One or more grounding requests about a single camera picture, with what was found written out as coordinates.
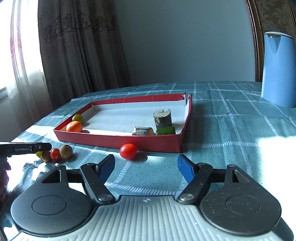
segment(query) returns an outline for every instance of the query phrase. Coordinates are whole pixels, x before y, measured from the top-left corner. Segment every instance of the blue thermos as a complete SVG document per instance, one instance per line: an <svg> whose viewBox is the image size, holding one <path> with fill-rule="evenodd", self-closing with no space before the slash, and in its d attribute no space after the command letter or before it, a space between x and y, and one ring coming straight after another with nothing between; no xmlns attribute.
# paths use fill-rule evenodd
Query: blue thermos
<svg viewBox="0 0 296 241"><path fill-rule="evenodd" d="M261 96L276 105L296 106L296 49L292 36L264 34L264 67Z"/></svg>

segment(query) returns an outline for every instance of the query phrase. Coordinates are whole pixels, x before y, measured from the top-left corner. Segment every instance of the red box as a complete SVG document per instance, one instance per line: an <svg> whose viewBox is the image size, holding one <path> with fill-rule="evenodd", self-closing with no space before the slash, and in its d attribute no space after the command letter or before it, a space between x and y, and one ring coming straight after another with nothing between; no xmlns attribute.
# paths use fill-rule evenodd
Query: red box
<svg viewBox="0 0 296 241"><path fill-rule="evenodd" d="M73 114L54 132L60 141L119 149L134 144L140 151L181 152L185 128L192 108L192 95L163 94L93 101L75 114L84 118L82 133L66 132ZM132 136L135 126L152 127L156 132L153 112L171 109L176 134L163 136Z"/></svg>

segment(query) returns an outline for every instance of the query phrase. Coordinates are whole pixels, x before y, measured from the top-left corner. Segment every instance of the blue tablecloth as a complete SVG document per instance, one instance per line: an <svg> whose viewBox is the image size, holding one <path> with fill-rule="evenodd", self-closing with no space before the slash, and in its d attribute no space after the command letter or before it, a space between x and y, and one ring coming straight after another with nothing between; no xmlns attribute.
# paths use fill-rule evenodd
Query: blue tablecloth
<svg viewBox="0 0 296 241"><path fill-rule="evenodd" d="M282 218L295 233L296 109L262 99L261 83L177 82L90 93L55 110L14 141L50 142L53 148L59 148L63 143L53 128L91 101L184 92L192 93L193 108L183 153L194 163L206 162L214 168L238 165L279 200ZM177 153L144 152L139 160L126 161L118 149L69 144L75 155L65 163L67 169L98 163L110 153L115 155L115 170L105 185L117 198L121 194L177 196L187 185L177 168ZM34 154L14 156L9 162L9 188L13 191L0 214L2 228L12 225L8 212L11 201L34 183L40 171L50 168Z"/></svg>

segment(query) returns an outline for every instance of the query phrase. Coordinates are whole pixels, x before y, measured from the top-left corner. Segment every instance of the brown fruit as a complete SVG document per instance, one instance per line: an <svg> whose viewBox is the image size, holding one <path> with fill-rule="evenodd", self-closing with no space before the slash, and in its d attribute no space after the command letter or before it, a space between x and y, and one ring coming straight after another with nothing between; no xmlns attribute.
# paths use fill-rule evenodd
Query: brown fruit
<svg viewBox="0 0 296 241"><path fill-rule="evenodd" d="M52 160L51 156L50 156L50 151L43 151L41 154L41 158L44 162L49 162Z"/></svg>
<svg viewBox="0 0 296 241"><path fill-rule="evenodd" d="M62 145L59 150L59 153L61 154L61 157L63 159L67 160L73 155L73 149L69 145Z"/></svg>

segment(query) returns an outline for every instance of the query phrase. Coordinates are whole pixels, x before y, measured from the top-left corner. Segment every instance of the sheer white curtain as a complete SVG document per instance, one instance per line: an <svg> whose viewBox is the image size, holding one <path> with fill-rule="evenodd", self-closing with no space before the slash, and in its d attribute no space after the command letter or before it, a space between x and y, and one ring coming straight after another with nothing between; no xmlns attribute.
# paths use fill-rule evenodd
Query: sheer white curtain
<svg viewBox="0 0 296 241"><path fill-rule="evenodd" d="M40 56L38 0L3 0L0 8L10 10L10 28L3 38L10 42L6 89L19 126L25 129L51 112Z"/></svg>

